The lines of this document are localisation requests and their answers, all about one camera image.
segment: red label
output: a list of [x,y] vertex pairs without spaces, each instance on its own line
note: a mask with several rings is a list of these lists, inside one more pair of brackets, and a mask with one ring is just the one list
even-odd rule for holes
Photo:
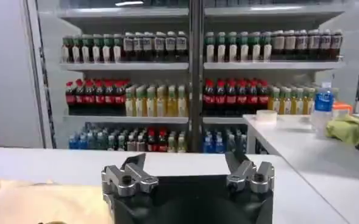
[[204,102],[205,103],[215,103],[215,97],[204,95]]
[[236,101],[238,104],[246,104],[247,103],[247,97],[246,96],[238,96],[236,98]]
[[95,96],[95,102],[98,104],[105,103],[105,96],[103,96],[103,95]]
[[250,104],[256,104],[256,103],[258,103],[258,97],[257,96],[249,96],[247,99],[247,102]]
[[227,96],[227,103],[235,104],[236,103],[236,96]]
[[267,104],[268,102],[269,102],[269,97],[268,96],[260,96],[259,97],[259,103]]
[[84,96],[76,96],[77,103],[84,103]]
[[226,102],[225,96],[216,96],[216,103],[217,104],[224,104]]
[[76,97],[73,95],[67,95],[65,96],[65,100],[67,101],[68,104],[74,104],[76,103]]

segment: bottle label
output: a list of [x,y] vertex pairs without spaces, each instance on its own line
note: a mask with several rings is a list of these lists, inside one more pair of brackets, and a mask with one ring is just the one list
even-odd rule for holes
[[331,48],[332,49],[340,49],[342,45],[342,36],[332,36],[331,38]]
[[133,39],[133,47],[135,51],[142,51],[143,50],[143,42],[141,38]]
[[331,36],[322,36],[320,38],[320,48],[327,50],[331,46]]
[[187,50],[187,39],[185,37],[177,38],[177,50]]
[[248,45],[244,44],[240,47],[240,60],[247,61],[248,60]]
[[259,60],[260,56],[260,45],[255,44],[252,48],[252,60]]
[[124,38],[124,51],[133,51],[133,40]]
[[217,62],[224,62],[224,56],[226,54],[226,46],[219,45],[217,48]]
[[215,57],[215,46],[210,44],[207,46],[206,49],[206,57],[207,57],[207,62],[214,62],[214,57]]
[[69,51],[68,51],[68,47],[66,46],[62,47],[62,57],[64,63],[69,62]]
[[272,103],[272,110],[274,110],[275,112],[279,112],[279,101],[274,101]]
[[174,37],[166,38],[166,50],[167,51],[174,51],[175,50],[176,40]]
[[90,62],[90,49],[86,46],[83,46],[82,53],[83,53],[83,62],[89,63]]
[[154,100],[153,99],[147,100],[147,116],[154,117]]
[[165,104],[163,99],[157,99],[157,116],[158,117],[166,116]]
[[126,110],[126,116],[132,117],[133,116],[133,101],[132,100],[126,100],[125,101],[125,110]]
[[302,114],[304,109],[304,103],[303,101],[297,101],[296,102],[296,114]]
[[269,102],[269,97],[268,96],[260,96],[259,97],[259,103],[267,104],[268,102]]
[[120,62],[121,61],[121,47],[120,46],[114,46],[113,47],[113,54],[114,54],[114,61]]
[[72,47],[72,54],[74,56],[74,62],[80,63],[80,52],[77,46]]
[[104,53],[104,62],[110,63],[110,47],[104,46],[102,51]]
[[144,49],[144,51],[152,50],[152,39],[151,38],[143,38],[143,49]]
[[266,44],[263,46],[263,60],[264,61],[270,61],[271,49],[272,49],[272,47],[270,44]]
[[136,100],[136,117],[143,116],[143,100],[137,99]]
[[95,63],[99,63],[99,59],[101,57],[101,53],[99,51],[99,47],[93,46],[93,57]]
[[186,100],[179,99],[178,100],[178,117],[186,116]]
[[274,49],[283,50],[285,47],[285,37],[274,37],[272,41],[272,48]]
[[294,50],[295,47],[296,47],[296,37],[295,36],[286,37],[285,38],[285,49]]
[[291,109],[291,102],[285,101],[285,108],[283,110],[284,114],[290,114],[290,109]]
[[238,46],[231,44],[229,46],[229,62],[236,62],[236,54],[238,52]]

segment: bottle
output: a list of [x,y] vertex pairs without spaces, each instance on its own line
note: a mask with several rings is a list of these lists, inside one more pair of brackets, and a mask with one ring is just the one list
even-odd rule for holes
[[243,79],[239,81],[239,85],[237,88],[237,116],[242,116],[243,114],[247,114],[247,83]]
[[207,32],[205,37],[205,58],[206,62],[215,61],[215,34],[213,32]]
[[63,63],[72,63],[73,59],[73,38],[72,36],[63,37],[63,46],[62,46],[62,60]]
[[258,110],[267,110],[269,103],[269,91],[267,88],[267,82],[261,81],[261,87],[258,92]]
[[329,89],[321,88],[315,96],[315,109],[310,121],[312,128],[319,136],[324,136],[328,121],[332,119],[333,95]]
[[331,31],[325,30],[320,37],[320,50],[319,58],[320,60],[329,60],[330,59],[330,48],[331,48]]
[[78,142],[76,140],[75,135],[71,135],[68,138],[68,148],[69,149],[78,149]]
[[253,32],[248,38],[248,55],[252,61],[258,61],[260,59],[260,32]]
[[67,102],[68,111],[73,114],[75,113],[75,106],[76,106],[76,88],[74,86],[73,82],[67,82],[66,83],[66,89],[65,89],[65,100]]
[[263,58],[263,61],[270,61],[271,58],[271,32],[265,32],[262,35],[262,41],[261,41],[261,57]]
[[104,45],[102,47],[102,55],[104,63],[111,63],[114,61],[114,39],[113,35],[104,34]]
[[235,116],[237,111],[236,106],[236,83],[235,81],[229,80],[227,85],[227,102],[226,102],[226,116]]
[[74,59],[74,63],[81,63],[83,62],[82,58],[82,39],[80,35],[73,36],[74,46],[72,47],[72,55]]
[[126,100],[125,100],[125,110],[126,116],[135,117],[136,116],[136,100],[135,100],[135,90],[134,87],[128,87],[125,90]]
[[247,111],[250,114],[255,114],[258,107],[258,93],[256,81],[251,81],[247,89]]
[[157,116],[157,99],[156,90],[154,86],[150,86],[147,89],[147,117]]
[[94,34],[93,59],[94,63],[103,62],[103,37],[100,34]]
[[82,39],[83,63],[91,63],[93,61],[93,37],[89,34],[83,34]]
[[275,31],[272,38],[272,60],[283,59],[283,51],[285,50],[285,36],[282,30]]
[[133,39],[133,50],[135,51],[135,60],[144,61],[143,58],[143,34],[136,32],[135,38]]
[[152,39],[154,35],[145,32],[143,37],[143,50],[144,50],[144,61],[153,61],[154,57],[152,54]]
[[167,32],[167,37],[166,37],[167,61],[175,62],[176,60],[175,45],[176,45],[175,33],[173,31]]
[[320,48],[319,30],[311,30],[308,33],[308,59],[318,60]]
[[187,117],[187,99],[186,99],[186,92],[185,86],[180,85],[178,87],[178,117]]
[[135,53],[133,50],[133,39],[134,35],[132,33],[126,32],[124,37],[124,59],[125,61],[133,61],[135,58]]
[[296,38],[296,59],[306,60],[308,48],[308,35],[306,30],[301,30]]
[[177,61],[187,62],[189,55],[188,47],[187,47],[187,36],[183,31],[178,32],[176,49],[177,49]]
[[229,50],[228,53],[228,60],[229,62],[236,62],[237,61],[237,54],[238,54],[238,46],[236,40],[236,32],[229,33],[228,42],[229,42]]
[[177,104],[177,97],[175,93],[175,86],[171,85],[168,88],[167,116],[177,117],[178,116],[177,109],[178,109],[178,104]]
[[217,62],[225,62],[226,56],[226,33],[220,32],[217,37]]
[[119,63],[124,56],[123,40],[121,34],[114,34],[113,57],[114,62]]
[[331,36],[330,59],[334,61],[339,60],[340,47],[342,45],[343,37],[342,30],[335,31]]
[[156,32],[155,40],[155,54],[156,61],[164,61],[165,60],[165,44],[166,44],[166,35],[162,32]]
[[218,80],[215,94],[215,112],[217,113],[217,115],[224,115],[227,99],[226,97],[226,84],[224,83],[224,81]]
[[296,49],[296,36],[294,30],[288,30],[284,33],[285,36],[285,60],[293,60]]
[[239,39],[239,49],[238,49],[238,60],[241,62],[248,61],[248,33],[241,32]]
[[158,117],[165,117],[167,115],[167,100],[165,97],[165,86],[159,86],[157,88],[157,103],[156,111]]

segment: white wall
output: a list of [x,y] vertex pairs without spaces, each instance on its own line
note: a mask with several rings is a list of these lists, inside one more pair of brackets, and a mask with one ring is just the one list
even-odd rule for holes
[[42,147],[23,0],[0,0],[0,145]]

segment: coca-cola bottle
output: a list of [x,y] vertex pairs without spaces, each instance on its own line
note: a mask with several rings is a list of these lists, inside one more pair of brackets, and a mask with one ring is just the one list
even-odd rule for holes
[[231,79],[227,85],[226,116],[236,115],[236,82]]
[[203,111],[205,115],[213,115],[215,109],[215,87],[210,79],[205,80],[204,94],[202,96]]
[[226,87],[225,82],[222,80],[217,81],[216,87],[216,112],[217,115],[225,114],[225,105],[226,105]]
[[236,94],[236,115],[241,116],[247,114],[247,83],[244,79],[239,81]]
[[247,88],[247,111],[249,114],[255,114],[258,106],[257,82],[251,81]]
[[266,81],[261,81],[261,87],[258,92],[258,110],[267,110],[269,103],[269,91]]
[[76,96],[75,96],[76,88],[74,86],[74,82],[67,82],[66,89],[65,89],[65,100],[68,105],[68,112],[69,114],[75,113],[75,106],[76,106]]

